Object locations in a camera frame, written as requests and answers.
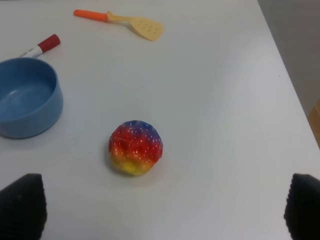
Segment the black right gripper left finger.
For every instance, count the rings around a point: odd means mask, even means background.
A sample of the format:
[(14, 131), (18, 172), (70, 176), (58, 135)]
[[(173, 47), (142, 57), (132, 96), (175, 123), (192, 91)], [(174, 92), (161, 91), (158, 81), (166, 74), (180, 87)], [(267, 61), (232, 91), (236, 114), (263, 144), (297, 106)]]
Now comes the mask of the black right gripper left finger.
[(0, 191), (2, 240), (39, 240), (47, 217), (41, 174), (27, 173)]

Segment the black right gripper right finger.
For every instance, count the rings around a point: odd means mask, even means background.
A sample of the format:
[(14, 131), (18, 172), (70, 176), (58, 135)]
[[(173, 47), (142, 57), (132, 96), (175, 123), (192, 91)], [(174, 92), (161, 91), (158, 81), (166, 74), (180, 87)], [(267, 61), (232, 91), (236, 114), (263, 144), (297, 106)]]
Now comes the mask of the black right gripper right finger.
[(320, 238), (319, 179), (309, 174), (293, 174), (284, 219), (293, 240)]

